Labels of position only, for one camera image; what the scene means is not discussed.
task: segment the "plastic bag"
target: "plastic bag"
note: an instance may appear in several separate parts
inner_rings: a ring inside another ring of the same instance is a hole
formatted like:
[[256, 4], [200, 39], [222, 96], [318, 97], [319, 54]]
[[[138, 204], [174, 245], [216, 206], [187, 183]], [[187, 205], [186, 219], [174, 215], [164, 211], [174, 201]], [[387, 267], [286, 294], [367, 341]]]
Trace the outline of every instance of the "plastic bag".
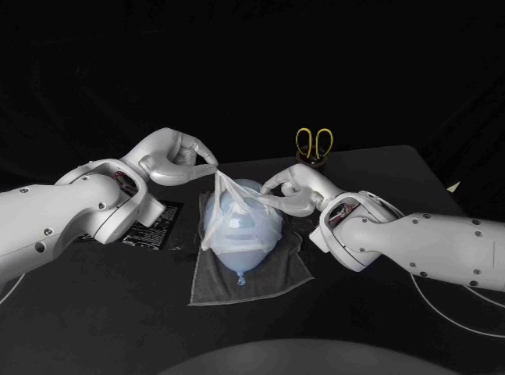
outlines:
[[214, 174], [214, 193], [204, 210], [201, 249], [213, 249], [220, 262], [237, 273], [252, 270], [282, 238], [281, 212], [258, 202], [260, 184]]

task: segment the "white robotic arm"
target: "white robotic arm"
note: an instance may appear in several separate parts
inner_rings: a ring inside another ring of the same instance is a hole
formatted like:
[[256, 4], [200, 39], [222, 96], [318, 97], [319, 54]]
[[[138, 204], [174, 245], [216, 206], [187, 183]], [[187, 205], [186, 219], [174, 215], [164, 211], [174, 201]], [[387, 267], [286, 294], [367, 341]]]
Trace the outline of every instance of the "white robotic arm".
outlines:
[[401, 212], [367, 191], [347, 193], [311, 168], [295, 165], [265, 183], [285, 197], [260, 201], [294, 216], [322, 211], [311, 240], [338, 262], [361, 271], [381, 254], [416, 276], [505, 291], [505, 223]]
[[[194, 165], [197, 154], [209, 164]], [[0, 283], [52, 261], [82, 234], [108, 244], [135, 221], [150, 227], [165, 207], [148, 194], [147, 181], [184, 184], [216, 166], [200, 140], [164, 128], [121, 160], [89, 162], [55, 185], [0, 193]], [[116, 182], [124, 176], [128, 184]]]

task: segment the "white cable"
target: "white cable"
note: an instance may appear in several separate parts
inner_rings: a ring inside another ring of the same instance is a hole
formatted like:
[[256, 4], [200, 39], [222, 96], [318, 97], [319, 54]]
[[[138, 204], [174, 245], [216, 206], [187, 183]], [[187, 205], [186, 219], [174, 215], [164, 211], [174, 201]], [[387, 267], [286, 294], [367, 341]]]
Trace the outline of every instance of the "white cable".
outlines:
[[412, 276], [412, 280], [413, 280], [413, 284], [414, 284], [414, 287], [417, 288], [417, 292], [420, 294], [420, 297], [424, 299], [424, 302], [429, 304], [429, 307], [432, 307], [432, 309], [437, 312], [437, 314], [440, 316], [443, 316], [443, 318], [446, 320], [449, 320], [455, 325], [459, 326], [459, 328], [463, 328], [465, 330], [469, 330], [471, 332], [473, 332], [473, 334], [482, 334], [484, 336], [489, 336], [492, 338], [505, 338], [505, 335], [502, 334], [489, 334], [488, 332], [481, 332], [479, 330], [473, 330], [472, 328], [463, 326], [462, 324], [459, 324], [452, 318], [449, 318], [443, 312], [440, 312], [440, 310], [432, 305], [430, 301], [426, 299], [426, 296], [423, 295], [423, 292], [420, 291], [420, 288], [419, 288], [419, 285], [417, 285], [417, 282], [414, 281], [414, 276], [413, 274], [410, 273], [410, 276]]
[[4, 296], [4, 298], [0, 300], [0, 304], [4, 302], [4, 300], [7, 299], [8, 295], [13, 293], [13, 290], [16, 289], [20, 281], [23, 280], [23, 276], [24, 274], [21, 275], [21, 277], [19, 278], [19, 281], [16, 281], [16, 284], [13, 285], [13, 288], [10, 289], [10, 292], [7, 293], [7, 295]]
[[476, 293], [469, 287], [466, 287], [466, 290], [475, 294], [478, 297], [481, 297], [485, 301], [491, 302], [495, 306], [499, 306], [499, 307], [504, 307], [505, 308], [505, 305], [499, 302], [495, 302], [494, 300], [491, 300], [489, 298], [486, 298], [481, 293]]

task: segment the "gray object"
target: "gray object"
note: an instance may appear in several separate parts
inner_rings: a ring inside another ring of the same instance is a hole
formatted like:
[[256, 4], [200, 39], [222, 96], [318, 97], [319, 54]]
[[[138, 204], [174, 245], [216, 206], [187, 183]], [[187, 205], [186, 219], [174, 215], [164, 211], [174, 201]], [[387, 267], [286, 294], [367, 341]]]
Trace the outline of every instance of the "gray object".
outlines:
[[[203, 237], [203, 214], [209, 195], [210, 193], [198, 196], [200, 237]], [[314, 277], [298, 255], [301, 243], [302, 238], [285, 221], [282, 239], [263, 262], [246, 273], [243, 286], [234, 282], [234, 272], [222, 264], [213, 251], [203, 251], [200, 248], [188, 305], [227, 305], [272, 298], [305, 284]]]

